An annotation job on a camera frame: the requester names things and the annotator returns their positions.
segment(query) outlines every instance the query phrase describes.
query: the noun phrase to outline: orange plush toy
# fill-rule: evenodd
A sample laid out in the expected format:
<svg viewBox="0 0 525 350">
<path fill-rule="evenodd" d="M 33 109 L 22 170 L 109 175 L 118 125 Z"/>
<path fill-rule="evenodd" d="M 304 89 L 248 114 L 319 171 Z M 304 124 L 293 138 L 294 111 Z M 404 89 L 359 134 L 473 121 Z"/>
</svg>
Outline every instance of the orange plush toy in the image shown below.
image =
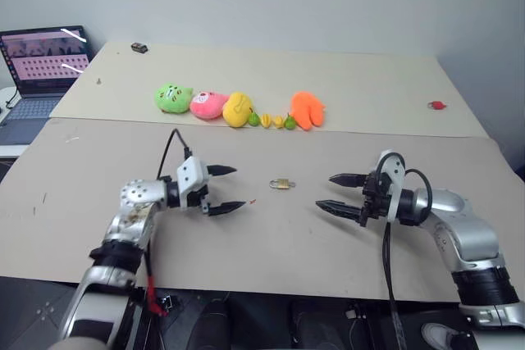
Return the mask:
<svg viewBox="0 0 525 350">
<path fill-rule="evenodd" d="M 297 92 L 292 97 L 290 115 L 303 130 L 310 130 L 312 124 L 319 127 L 324 120 L 322 102 L 310 92 Z"/>
</svg>

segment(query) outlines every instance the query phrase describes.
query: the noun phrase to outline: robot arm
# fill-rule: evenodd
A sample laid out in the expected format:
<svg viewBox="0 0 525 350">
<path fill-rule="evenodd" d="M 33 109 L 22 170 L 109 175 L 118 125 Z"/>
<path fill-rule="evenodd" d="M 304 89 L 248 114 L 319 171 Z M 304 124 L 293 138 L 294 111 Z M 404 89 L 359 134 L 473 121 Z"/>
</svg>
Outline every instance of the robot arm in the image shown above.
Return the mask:
<svg viewBox="0 0 525 350">
<path fill-rule="evenodd" d="M 155 216 L 167 208 L 201 207 L 210 216 L 234 211 L 244 202 L 208 203 L 207 183 L 211 176 L 235 171 L 228 166 L 206 166 L 189 156 L 177 169 L 177 181 L 169 176 L 158 180 L 132 180 L 121 189 L 120 209 L 103 238 L 89 256 L 93 265 L 85 272 L 61 326 L 59 340 L 93 338 L 108 348 L 125 348 L 135 307 L 143 301 L 136 286 L 136 273 L 153 233 Z M 162 314 L 156 304 L 153 277 L 148 276 L 150 311 Z"/>
<path fill-rule="evenodd" d="M 363 207 L 333 200 L 316 204 L 333 215 L 366 226 L 369 217 L 397 219 L 430 233 L 458 287 L 459 309 L 478 328 L 519 326 L 525 329 L 525 303 L 510 284 L 495 231 L 474 215 L 468 200 L 444 189 L 403 189 L 404 160 L 397 153 L 383 155 L 368 175 L 339 174 L 330 181 L 363 187 Z"/>
</svg>

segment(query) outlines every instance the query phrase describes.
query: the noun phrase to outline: laptop keyboard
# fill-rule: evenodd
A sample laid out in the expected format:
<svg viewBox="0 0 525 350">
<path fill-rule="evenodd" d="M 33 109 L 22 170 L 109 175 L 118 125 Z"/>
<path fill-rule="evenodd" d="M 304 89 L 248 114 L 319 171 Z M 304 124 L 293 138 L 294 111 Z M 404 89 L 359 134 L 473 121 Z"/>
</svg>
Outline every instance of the laptop keyboard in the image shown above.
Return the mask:
<svg viewBox="0 0 525 350">
<path fill-rule="evenodd" d="M 59 100 L 22 100 L 9 112 L 6 120 L 48 118 Z"/>
</svg>

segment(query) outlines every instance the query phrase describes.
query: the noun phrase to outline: red object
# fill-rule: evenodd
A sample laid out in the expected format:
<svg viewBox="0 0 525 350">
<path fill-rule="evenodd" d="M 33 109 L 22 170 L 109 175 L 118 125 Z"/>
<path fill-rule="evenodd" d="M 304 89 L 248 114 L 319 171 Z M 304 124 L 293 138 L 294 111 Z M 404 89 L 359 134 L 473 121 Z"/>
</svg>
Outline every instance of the red object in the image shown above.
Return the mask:
<svg viewBox="0 0 525 350">
<path fill-rule="evenodd" d="M 428 107 L 433 110 L 443 110 L 446 108 L 446 104 L 443 104 L 443 102 L 429 102 Z"/>
<path fill-rule="evenodd" d="M 167 315 L 167 312 L 164 309 L 162 309 L 157 303 L 157 299 L 155 297 L 155 281 L 152 276 L 148 276 L 147 297 L 150 312 L 155 313 L 159 316 Z"/>
</svg>

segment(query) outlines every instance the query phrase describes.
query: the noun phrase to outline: green plush toy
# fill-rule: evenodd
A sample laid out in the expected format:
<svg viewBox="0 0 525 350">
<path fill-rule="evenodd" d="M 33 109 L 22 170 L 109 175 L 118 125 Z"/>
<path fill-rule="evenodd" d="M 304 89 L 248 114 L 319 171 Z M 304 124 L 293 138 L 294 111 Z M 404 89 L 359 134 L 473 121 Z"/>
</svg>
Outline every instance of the green plush toy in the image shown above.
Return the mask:
<svg viewBox="0 0 525 350">
<path fill-rule="evenodd" d="M 193 92 L 192 88 L 183 88 L 175 84 L 164 84 L 155 93 L 155 103 L 162 112 L 180 114 L 188 111 Z"/>
</svg>

